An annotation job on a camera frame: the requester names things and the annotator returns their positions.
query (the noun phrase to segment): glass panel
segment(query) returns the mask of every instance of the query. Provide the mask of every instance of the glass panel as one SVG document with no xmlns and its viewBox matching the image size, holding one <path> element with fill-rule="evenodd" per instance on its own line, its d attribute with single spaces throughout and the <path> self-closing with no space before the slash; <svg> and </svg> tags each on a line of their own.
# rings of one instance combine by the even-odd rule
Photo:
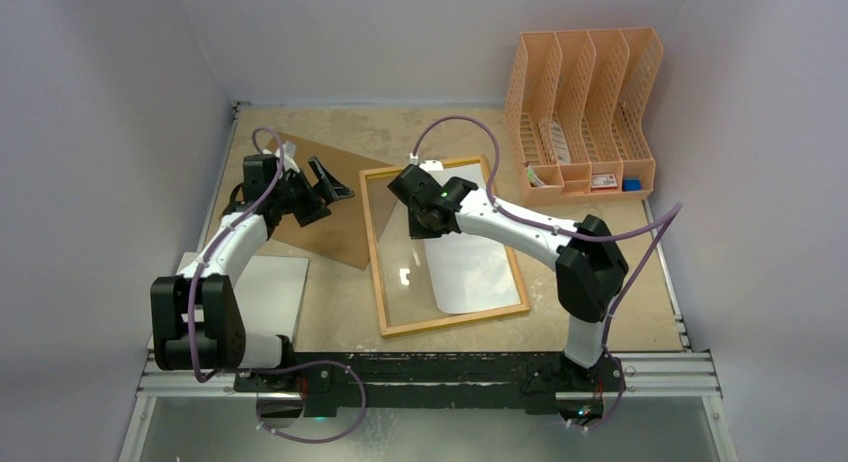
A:
<svg viewBox="0 0 848 462">
<path fill-rule="evenodd" d="M 565 429 L 558 416 L 518 410 L 368 409 L 356 431 L 324 445 L 256 431 L 254 404 L 159 399 L 141 460 L 718 461 L 700 398 L 627 398 L 614 419 L 588 437 Z M 286 430 L 327 437 L 355 415 L 340 409 L 336 418 L 296 420 Z"/>
<path fill-rule="evenodd" d="M 409 238 L 406 206 L 389 191 L 394 176 L 368 180 L 389 326 L 446 317 L 436 306 L 424 242 Z M 386 220 L 382 231 L 378 221 Z"/>
</svg>

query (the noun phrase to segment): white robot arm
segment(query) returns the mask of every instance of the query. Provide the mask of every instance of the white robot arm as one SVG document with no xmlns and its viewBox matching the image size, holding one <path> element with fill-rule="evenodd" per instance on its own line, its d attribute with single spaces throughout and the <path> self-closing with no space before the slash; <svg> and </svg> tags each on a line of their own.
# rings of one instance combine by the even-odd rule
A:
<svg viewBox="0 0 848 462">
<path fill-rule="evenodd" d="M 436 161 L 410 164 L 389 184 L 409 208 L 410 237 L 434 238 L 450 232 L 478 235 L 524 252 L 554 270 L 560 304 L 570 316 L 564 354 L 581 367 L 594 366 L 603 351 L 607 307 L 621 291 L 628 270 L 615 243 L 587 243 L 518 223 L 495 210 L 485 190 L 472 182 L 453 177 L 439 184 L 432 173 L 441 170 L 442 164 Z M 587 235 L 610 235 L 606 224 L 593 216 L 578 223 L 497 198 L 495 204 L 523 219 Z"/>
<path fill-rule="evenodd" d="M 244 327 L 233 287 L 250 258 L 268 240 L 283 215 L 293 214 L 301 227 L 330 215 L 328 205 L 353 197 L 315 157 L 309 165 L 318 182 L 307 181 L 297 164 L 284 154 L 286 170 L 278 178 L 279 151 L 245 157 L 243 201 L 233 192 L 221 226 L 198 257 L 175 276 L 159 277 L 150 289 L 153 352 L 163 370 L 192 368 L 187 319 L 190 281 L 196 278 L 195 307 L 203 309 L 196 323 L 196 347 L 202 368 L 277 367 L 285 338 L 253 334 Z M 269 186 L 273 190 L 262 199 Z M 249 216 L 245 212 L 258 205 Z"/>
</svg>

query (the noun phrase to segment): wooden tabletop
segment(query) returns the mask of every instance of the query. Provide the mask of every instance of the wooden tabletop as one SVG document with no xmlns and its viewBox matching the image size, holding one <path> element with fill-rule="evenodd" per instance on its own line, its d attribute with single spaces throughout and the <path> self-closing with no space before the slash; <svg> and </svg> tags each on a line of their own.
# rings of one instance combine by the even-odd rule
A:
<svg viewBox="0 0 848 462">
<path fill-rule="evenodd" d="M 247 108 L 241 111 L 233 146 L 218 189 L 207 241 L 218 227 L 230 191 L 241 182 L 242 159 L 254 153 L 250 134 L 258 126 L 273 127 L 326 145 L 357 153 L 391 165 L 406 165 L 421 131 L 446 115 L 476 117 L 489 125 L 502 144 L 498 195 L 518 200 L 517 171 L 502 111 L 468 108 Z M 263 135 L 263 146 L 270 136 Z M 494 161 L 486 134 L 476 126 L 451 121 L 433 130 L 421 157 L 444 159 L 483 154 Z M 587 214 L 604 219 L 613 233 L 647 223 L 641 202 L 609 202 L 534 207 L 547 215 L 582 220 Z M 641 258 L 650 242 L 644 235 L 619 243 L 630 266 Z M 553 272 L 536 260 L 518 254 L 518 263 L 530 297 L 528 315 L 483 321 L 418 334 L 383 339 L 371 267 L 364 271 L 315 255 L 291 245 L 269 240 L 260 255 L 309 257 L 303 306 L 295 347 L 299 351 L 531 351 L 561 350 L 568 331 L 568 315 L 559 305 Z M 682 350 L 677 324 L 659 259 L 654 255 L 620 306 L 609 339 L 613 351 Z"/>
</svg>

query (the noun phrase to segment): purple cable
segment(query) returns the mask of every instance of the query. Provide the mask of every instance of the purple cable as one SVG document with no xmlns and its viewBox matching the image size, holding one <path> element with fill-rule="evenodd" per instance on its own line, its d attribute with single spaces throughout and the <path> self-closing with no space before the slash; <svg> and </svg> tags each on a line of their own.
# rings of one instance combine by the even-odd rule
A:
<svg viewBox="0 0 848 462">
<path fill-rule="evenodd" d="M 335 365 L 336 367 L 344 369 L 344 371 L 350 374 L 353 377 L 353 380 L 356 381 L 356 384 L 359 386 L 359 395 L 360 395 L 360 406 L 359 406 L 359 414 L 357 414 L 356 419 L 350 424 L 345 430 L 339 432 L 338 434 L 332 437 L 326 437 L 324 439 L 306 439 L 303 437 L 298 437 L 296 435 L 287 434 L 285 432 L 280 432 L 277 429 L 269 427 L 265 421 L 262 420 L 262 412 L 260 411 L 260 407 L 257 405 L 256 407 L 256 418 L 259 420 L 259 425 L 265 429 L 271 435 L 276 435 L 278 437 L 282 437 L 284 439 L 292 440 L 294 442 L 300 442 L 303 444 L 325 444 L 327 442 L 333 442 L 334 440 L 339 440 L 342 437 L 350 434 L 362 421 L 365 419 L 365 384 L 362 382 L 362 379 L 359 378 L 359 375 L 353 371 L 349 366 L 344 365 L 342 363 L 336 362 L 334 360 L 316 360 L 314 362 L 306 362 L 305 364 L 295 365 L 292 367 L 287 367 L 285 369 L 251 369 L 250 372 L 255 374 L 274 374 L 274 375 L 282 375 L 288 374 L 291 372 L 297 372 L 299 370 L 306 369 L 308 367 L 314 367 L 316 365 Z"/>
<path fill-rule="evenodd" d="M 492 132 L 492 130 L 488 126 L 486 126 L 486 124 L 484 124 L 483 122 L 481 122 L 481 121 L 479 121 L 479 120 L 477 120 L 473 117 L 468 117 L 468 116 L 465 116 L 465 115 L 449 115 L 447 117 L 442 117 L 440 119 L 436 119 L 433 123 L 431 123 L 429 126 L 427 126 L 427 128 L 424 129 L 424 132 L 422 132 L 421 135 L 418 137 L 418 140 L 415 142 L 415 146 L 412 148 L 412 155 L 418 154 L 418 149 L 421 147 L 421 143 L 424 141 L 424 137 L 431 130 L 433 130 L 433 128 L 435 128 L 437 125 L 441 124 L 442 122 L 446 122 L 448 120 L 464 120 L 466 122 L 471 122 L 472 124 L 483 129 L 486 132 L 486 134 L 488 134 L 489 139 L 491 139 L 492 146 L 495 149 L 495 165 L 492 167 L 492 172 L 489 174 L 489 178 L 486 180 L 486 197 L 489 199 L 489 203 L 492 204 L 492 207 L 494 207 L 495 210 L 497 210 L 504 217 L 506 217 L 506 218 L 508 218 L 512 221 L 518 222 L 520 224 L 528 225 L 530 227 L 534 227 L 534 228 L 537 228 L 537 229 L 546 230 L 546 231 L 551 232 L 551 233 L 557 233 L 557 234 L 560 234 L 560 235 L 567 235 L 569 237 L 573 237 L 573 238 L 579 239 L 579 240 L 584 240 L 586 242 L 616 242 L 616 241 L 619 241 L 619 240 L 630 239 L 630 238 L 636 237 L 637 235 L 642 235 L 642 234 L 648 233 L 648 232 L 650 232 L 654 229 L 659 229 L 657 231 L 657 235 L 651 241 L 651 245 L 648 246 L 648 250 L 645 251 L 645 255 L 642 256 L 642 259 L 636 265 L 636 268 L 633 269 L 633 273 L 631 274 L 630 279 L 628 279 L 627 283 L 624 284 L 624 287 L 622 287 L 621 292 L 619 292 L 619 294 L 618 294 L 618 297 L 616 297 L 615 300 L 610 304 L 609 310 L 607 311 L 608 317 L 607 317 L 606 323 L 604 324 L 604 334 L 603 334 L 603 338 L 601 340 L 601 345 L 603 346 L 604 355 L 612 357 L 613 360 L 615 361 L 616 365 L 618 366 L 618 373 L 620 375 L 620 378 L 619 378 L 618 394 L 616 395 L 615 401 L 613 401 L 612 406 L 610 407 L 610 410 L 607 411 L 606 415 L 600 421 L 598 421 L 597 423 L 595 423 L 591 427 L 587 428 L 587 430 L 596 429 L 596 428 L 600 427 L 601 425 L 603 425 L 607 420 L 609 420 L 610 416 L 612 416 L 612 414 L 618 408 L 618 405 L 621 403 L 621 397 L 624 394 L 624 371 L 621 368 L 621 361 L 617 357 L 613 357 L 612 354 L 609 353 L 609 351 L 607 350 L 607 347 L 606 347 L 607 338 L 609 338 L 610 328 L 612 327 L 613 315 L 615 315 L 615 311 L 618 309 L 618 306 L 619 306 L 619 304 L 621 304 L 621 301 L 624 300 L 625 294 L 627 294 L 627 292 L 630 290 L 630 287 L 633 286 L 633 282 L 636 281 L 636 278 L 642 272 L 642 269 L 645 268 L 645 264 L 647 264 L 648 260 L 651 257 L 651 254 L 654 252 L 654 249 L 656 249 L 657 245 L 660 243 L 660 239 L 662 239 L 666 230 L 668 230 L 668 227 L 671 225 L 671 222 L 674 220 L 675 217 L 677 217 L 677 214 L 680 212 L 680 209 L 683 208 L 683 204 L 680 204 L 680 203 L 675 204 L 675 206 L 672 207 L 671 210 L 669 210 L 665 215 L 663 215 L 659 219 L 654 220 L 653 222 L 651 222 L 650 224 L 648 224 L 644 227 L 641 227 L 641 228 L 636 229 L 636 230 L 631 230 L 629 232 L 624 232 L 622 234 L 606 235 L 606 236 L 601 236 L 601 237 L 580 234 L 580 233 L 577 233 L 577 232 L 573 232 L 573 231 L 570 231 L 570 230 L 563 229 L 561 227 L 554 227 L 553 225 L 549 225 L 549 224 L 545 224 L 545 223 L 541 223 L 541 222 L 536 222 L 536 221 L 530 220 L 530 219 L 525 219 L 524 217 L 520 217 L 520 216 L 515 215 L 515 214 L 509 212 L 508 210 L 504 209 L 500 204 L 497 203 L 497 200 L 495 199 L 495 194 L 494 194 L 492 188 L 493 188 L 494 183 L 495 183 L 495 175 L 498 173 L 498 168 L 500 167 L 500 163 L 501 163 L 501 148 L 500 148 L 500 144 L 498 144 L 498 139 L 495 136 L 494 132 Z"/>
<path fill-rule="evenodd" d="M 259 132 L 268 132 L 269 134 L 274 136 L 274 139 L 276 139 L 276 141 L 277 141 L 277 147 L 280 149 L 280 158 L 278 159 L 277 172 L 276 172 L 276 174 L 273 178 L 273 181 L 270 184 L 268 184 L 268 187 L 265 188 L 265 191 L 262 192 L 262 195 L 260 195 L 259 198 L 256 199 L 256 201 L 253 202 L 253 204 L 251 204 L 251 206 L 248 207 L 248 209 L 242 213 L 242 215 L 240 215 L 238 218 L 236 218 L 228 227 L 226 227 L 224 230 L 221 231 L 221 233 L 219 233 L 217 236 L 215 236 L 214 239 L 212 239 L 212 242 L 209 243 L 209 246 L 206 248 L 206 250 L 203 251 L 203 255 L 201 255 L 201 259 L 200 259 L 201 263 L 199 263 L 197 265 L 197 269 L 194 271 L 194 276 L 191 279 L 191 285 L 189 286 L 189 291 L 188 291 L 188 337 L 189 337 L 188 343 L 189 343 L 189 352 L 191 353 L 191 368 L 194 371 L 194 377 L 201 384 L 208 382 L 209 379 L 211 379 L 218 372 L 218 370 L 215 369 L 215 370 L 212 370 L 212 371 L 210 371 L 206 374 L 204 374 L 200 370 L 200 354 L 198 353 L 198 350 L 197 350 L 197 330 L 196 330 L 195 321 L 194 321 L 194 307 L 195 307 L 195 300 L 196 300 L 196 297 L 197 297 L 197 284 L 200 281 L 200 274 L 203 273 L 203 269 L 209 263 L 210 255 L 215 253 L 215 250 L 218 248 L 219 245 L 221 245 L 221 243 L 224 241 L 224 239 L 227 237 L 227 235 L 229 235 L 234 230 L 234 227 L 238 227 L 239 224 L 241 224 L 242 222 L 247 220 L 248 217 L 250 217 L 251 215 L 253 215 L 256 212 L 256 209 L 265 201 L 265 199 L 268 198 L 268 196 L 271 194 L 271 191 L 274 190 L 274 186 L 276 185 L 277 180 L 280 179 L 282 177 L 283 173 L 285 172 L 285 162 L 284 162 L 284 157 L 283 157 L 283 154 L 285 154 L 285 144 L 283 143 L 282 139 L 280 139 L 280 136 L 273 129 L 270 129 L 268 127 L 257 128 L 256 130 L 253 131 L 253 134 L 251 135 L 250 138 L 251 138 L 251 141 L 253 142 L 253 146 L 256 148 L 257 152 L 259 152 L 259 153 L 262 153 L 262 149 L 259 147 L 259 143 L 256 141 L 256 136 L 259 134 Z M 362 396 L 362 405 L 360 406 L 359 415 L 357 415 L 356 420 L 353 422 L 353 424 L 351 424 L 347 429 L 343 430 L 339 434 L 334 435 L 332 437 L 327 437 L 325 439 L 304 439 L 304 438 L 297 437 L 297 436 L 294 436 L 294 435 L 285 434 L 283 432 L 278 432 L 276 429 L 268 427 L 267 424 L 262 422 L 262 414 L 260 413 L 260 410 L 259 410 L 260 408 L 257 407 L 256 408 L 256 416 L 259 418 L 259 422 L 262 424 L 262 427 L 265 430 L 267 430 L 271 434 L 278 435 L 280 437 L 284 437 L 286 439 L 293 440 L 295 442 L 302 442 L 302 443 L 305 443 L 305 444 L 322 444 L 322 443 L 325 443 L 325 442 L 332 442 L 334 440 L 341 439 L 342 437 L 353 432 L 359 426 L 359 424 L 362 423 L 362 420 L 365 418 L 365 385 L 362 383 L 362 379 L 359 378 L 359 375 L 357 375 L 356 372 L 354 372 L 350 367 L 348 367 L 346 365 L 340 364 L 338 362 L 334 362 L 332 360 L 320 360 L 320 361 L 316 361 L 316 362 L 308 362 L 308 363 L 305 363 L 305 364 L 296 365 L 296 366 L 293 366 L 293 367 L 288 367 L 288 368 L 285 368 L 285 369 L 251 369 L 250 372 L 258 373 L 258 374 L 286 374 L 286 373 L 289 373 L 289 372 L 295 372 L 295 371 L 302 370 L 302 369 L 305 369 L 307 367 L 312 367 L 312 366 L 315 366 L 315 365 L 335 365 L 337 367 L 341 367 L 341 368 L 345 369 L 345 372 L 350 373 L 350 375 L 353 377 L 353 379 L 356 380 L 356 383 L 359 385 L 359 393 Z"/>
<path fill-rule="evenodd" d="M 201 384 L 208 382 L 209 379 L 211 379 L 218 372 L 218 370 L 214 369 L 206 374 L 204 374 L 200 370 L 200 354 L 197 351 L 197 329 L 195 328 L 194 323 L 194 305 L 195 300 L 197 298 L 197 284 L 200 281 L 200 274 L 202 274 L 203 269 L 208 266 L 209 257 L 215 253 L 215 250 L 218 248 L 219 245 L 221 245 L 221 242 L 223 242 L 224 239 L 227 238 L 228 235 L 230 235 L 230 233 L 234 230 L 234 227 L 238 227 L 239 224 L 247 220 L 248 217 L 250 217 L 256 212 L 256 209 L 259 207 L 259 205 L 261 205 L 262 202 L 265 202 L 265 199 L 267 199 L 268 196 L 271 194 L 271 191 L 274 190 L 274 186 L 276 185 L 277 180 L 283 175 L 283 172 L 285 171 L 285 166 L 283 162 L 284 157 L 282 157 L 282 154 L 285 151 L 283 140 L 280 139 L 280 136 L 277 135 L 277 132 L 275 132 L 274 130 L 268 127 L 259 127 L 258 129 L 254 130 L 253 134 L 251 135 L 251 139 L 253 140 L 253 146 L 256 147 L 259 153 L 262 153 L 262 150 L 259 148 L 259 144 L 256 142 L 256 135 L 259 134 L 259 132 L 268 132 L 269 134 L 273 135 L 274 138 L 277 140 L 277 145 L 280 149 L 281 156 L 278 159 L 276 175 L 274 176 L 273 181 L 268 184 L 268 187 L 265 188 L 265 192 L 262 192 L 262 195 L 260 195 L 259 198 L 256 199 L 256 201 L 253 202 L 253 204 L 248 207 L 246 211 L 244 211 L 238 218 L 236 218 L 236 220 L 234 220 L 228 227 L 226 227 L 217 236 L 215 236 L 214 239 L 212 239 L 212 242 L 209 243 L 209 246 L 206 248 L 206 250 L 203 251 L 203 254 L 200 256 L 200 263 L 197 264 L 197 269 L 194 271 L 194 276 L 191 278 L 191 285 L 189 285 L 188 289 L 188 346 L 189 352 L 191 354 L 191 368 L 194 371 L 194 378 L 197 379 L 197 381 Z"/>
<path fill-rule="evenodd" d="M 621 398 L 624 395 L 624 369 L 621 368 L 621 360 L 618 357 L 613 356 L 609 353 L 606 347 L 604 347 L 604 355 L 612 357 L 613 362 L 615 362 L 615 366 L 618 369 L 618 392 L 615 394 L 615 400 L 612 401 L 612 405 L 610 405 L 609 410 L 606 411 L 601 420 L 595 422 L 594 424 L 586 427 L 586 431 L 592 431 L 597 429 L 598 427 L 609 422 L 610 418 L 612 418 L 612 414 L 615 413 L 616 409 L 618 409 L 619 404 L 621 404 Z"/>
</svg>

